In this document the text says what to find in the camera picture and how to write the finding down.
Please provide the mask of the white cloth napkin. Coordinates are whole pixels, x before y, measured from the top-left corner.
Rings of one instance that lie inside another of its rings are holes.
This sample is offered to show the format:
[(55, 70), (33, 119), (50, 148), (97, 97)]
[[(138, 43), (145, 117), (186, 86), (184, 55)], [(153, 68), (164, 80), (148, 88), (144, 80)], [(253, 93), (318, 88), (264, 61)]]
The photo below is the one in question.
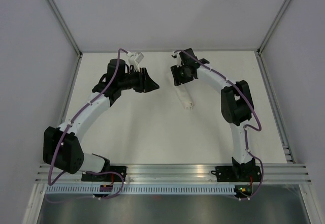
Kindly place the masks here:
[(194, 108), (194, 102), (184, 85), (179, 85), (175, 87), (175, 91), (179, 101), (186, 110), (192, 110)]

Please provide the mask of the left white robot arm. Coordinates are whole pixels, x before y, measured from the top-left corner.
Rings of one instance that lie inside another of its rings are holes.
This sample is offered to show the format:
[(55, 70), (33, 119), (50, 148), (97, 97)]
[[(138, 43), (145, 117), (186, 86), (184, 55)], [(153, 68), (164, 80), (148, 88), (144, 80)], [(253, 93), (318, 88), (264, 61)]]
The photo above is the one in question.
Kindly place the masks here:
[(91, 91), (87, 103), (76, 115), (58, 127), (44, 132), (43, 161), (50, 169), (65, 173), (93, 172), (99, 181), (110, 178), (109, 160), (98, 154), (83, 152), (81, 141), (93, 123), (119, 99), (122, 91), (132, 89), (147, 93), (159, 89), (146, 68), (135, 70), (122, 59), (112, 59), (107, 71)]

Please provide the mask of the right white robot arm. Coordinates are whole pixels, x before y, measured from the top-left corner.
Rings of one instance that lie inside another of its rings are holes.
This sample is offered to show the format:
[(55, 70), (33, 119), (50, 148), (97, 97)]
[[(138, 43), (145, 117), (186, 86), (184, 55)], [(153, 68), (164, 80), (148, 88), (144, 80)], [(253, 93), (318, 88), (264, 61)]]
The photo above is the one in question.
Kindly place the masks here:
[(179, 63), (171, 67), (174, 85), (180, 86), (199, 79), (210, 85), (220, 93), (221, 114), (230, 125), (234, 146), (232, 166), (230, 168), (217, 167), (215, 175), (222, 177), (222, 173), (230, 174), (230, 181), (247, 181), (256, 166), (255, 159), (249, 151), (247, 124), (250, 122), (254, 105), (250, 88), (245, 80), (233, 82), (225, 75), (208, 66), (209, 61), (198, 59), (193, 50), (175, 50), (172, 58)]

